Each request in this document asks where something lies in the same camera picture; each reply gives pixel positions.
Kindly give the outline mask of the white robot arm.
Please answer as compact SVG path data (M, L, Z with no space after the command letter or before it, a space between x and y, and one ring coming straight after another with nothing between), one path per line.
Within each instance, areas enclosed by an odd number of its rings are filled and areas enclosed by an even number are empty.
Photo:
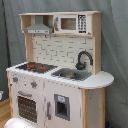
M35 127L22 119L12 118L7 122L7 128L35 128Z

